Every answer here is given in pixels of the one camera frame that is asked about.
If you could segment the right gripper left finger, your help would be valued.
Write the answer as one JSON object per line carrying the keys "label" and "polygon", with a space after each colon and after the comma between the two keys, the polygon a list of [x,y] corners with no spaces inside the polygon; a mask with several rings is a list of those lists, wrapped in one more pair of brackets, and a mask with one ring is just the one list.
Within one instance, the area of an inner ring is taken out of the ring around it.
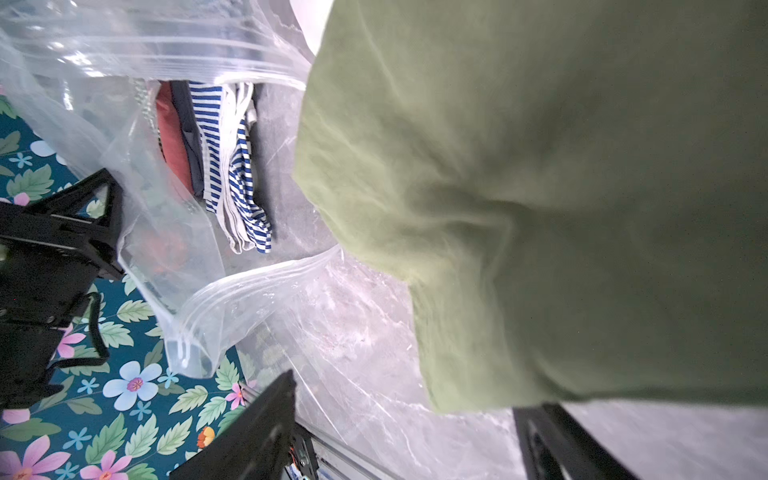
{"label": "right gripper left finger", "polygon": [[296,381],[277,377],[212,443],[170,473],[172,480],[273,480],[288,464]]}

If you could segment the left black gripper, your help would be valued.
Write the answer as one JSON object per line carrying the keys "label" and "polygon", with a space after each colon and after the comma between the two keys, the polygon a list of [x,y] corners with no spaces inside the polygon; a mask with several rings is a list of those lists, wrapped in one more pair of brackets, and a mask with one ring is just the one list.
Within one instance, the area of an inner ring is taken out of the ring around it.
{"label": "left black gripper", "polygon": [[28,408],[62,391],[59,369],[101,366],[109,352],[101,335],[91,357],[54,354],[76,317],[97,329],[97,277],[120,279],[117,260],[123,191],[101,169],[26,207],[1,206],[1,405]]}

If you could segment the red garment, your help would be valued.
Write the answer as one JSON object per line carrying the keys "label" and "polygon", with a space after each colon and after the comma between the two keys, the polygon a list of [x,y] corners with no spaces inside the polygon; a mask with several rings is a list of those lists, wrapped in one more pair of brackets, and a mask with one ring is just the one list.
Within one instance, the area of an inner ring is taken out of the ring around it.
{"label": "red garment", "polygon": [[190,163],[181,131],[181,121],[173,104],[171,85],[168,82],[160,83],[155,106],[165,163],[186,190],[193,194]]}

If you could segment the olive green checkered-trim garment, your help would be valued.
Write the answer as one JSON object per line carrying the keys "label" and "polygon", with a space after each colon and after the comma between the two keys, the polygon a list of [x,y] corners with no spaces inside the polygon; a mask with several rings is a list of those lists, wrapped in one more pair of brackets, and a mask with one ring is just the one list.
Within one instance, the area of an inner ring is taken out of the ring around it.
{"label": "olive green checkered-trim garment", "polygon": [[767,401],[763,1],[338,1],[294,177],[437,411]]}

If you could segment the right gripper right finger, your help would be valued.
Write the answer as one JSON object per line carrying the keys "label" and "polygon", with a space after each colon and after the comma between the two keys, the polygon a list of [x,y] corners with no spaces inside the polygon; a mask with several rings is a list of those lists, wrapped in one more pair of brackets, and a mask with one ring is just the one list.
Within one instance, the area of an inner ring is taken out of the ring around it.
{"label": "right gripper right finger", "polygon": [[526,477],[637,480],[561,405],[512,410]]}

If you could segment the blue white striped garment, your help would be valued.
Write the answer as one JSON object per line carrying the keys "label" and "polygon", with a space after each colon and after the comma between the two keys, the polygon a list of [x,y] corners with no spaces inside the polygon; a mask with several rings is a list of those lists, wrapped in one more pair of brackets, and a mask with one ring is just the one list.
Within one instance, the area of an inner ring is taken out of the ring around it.
{"label": "blue white striped garment", "polygon": [[236,254],[271,250],[272,226],[258,205],[250,127],[257,120],[254,85],[189,84],[203,154],[203,200]]}

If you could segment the clear plastic vacuum bag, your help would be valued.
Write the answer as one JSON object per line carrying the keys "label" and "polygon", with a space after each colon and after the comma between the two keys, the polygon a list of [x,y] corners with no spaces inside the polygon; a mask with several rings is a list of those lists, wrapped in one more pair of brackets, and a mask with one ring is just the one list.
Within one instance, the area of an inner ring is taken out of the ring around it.
{"label": "clear plastic vacuum bag", "polygon": [[[124,190],[126,273],[93,286],[111,360],[2,428],[23,476],[165,479],[285,370],[321,436],[321,474],[521,479],[510,412],[440,415],[399,281],[339,249],[293,180],[327,1],[5,1],[1,196],[38,201],[99,169]],[[252,95],[247,124],[272,246],[233,251],[165,162],[165,80]]]}

